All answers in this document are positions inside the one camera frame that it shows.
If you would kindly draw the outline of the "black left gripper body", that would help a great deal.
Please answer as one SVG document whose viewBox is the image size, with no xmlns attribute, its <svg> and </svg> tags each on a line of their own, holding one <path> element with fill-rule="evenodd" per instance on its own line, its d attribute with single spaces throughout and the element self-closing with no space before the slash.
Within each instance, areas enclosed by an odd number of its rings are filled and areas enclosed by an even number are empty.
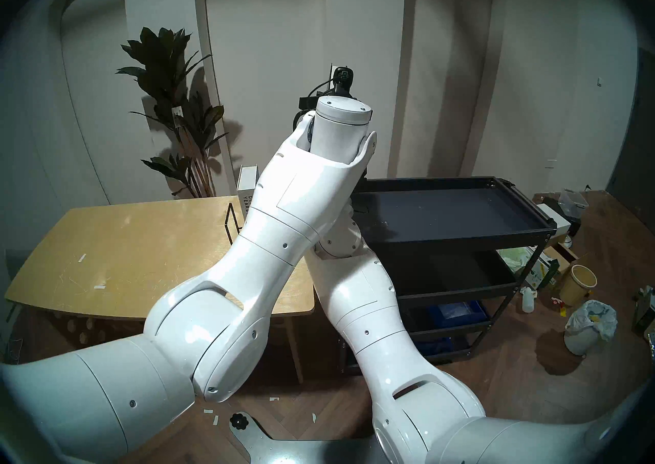
<svg viewBox="0 0 655 464">
<path fill-rule="evenodd" d="M 332 96 L 333 90 L 327 91 L 316 91 L 310 96 L 300 97 L 298 101 L 298 108 L 300 111 L 311 111 L 315 110 L 318 104 L 318 99 L 323 96 Z"/>
</svg>

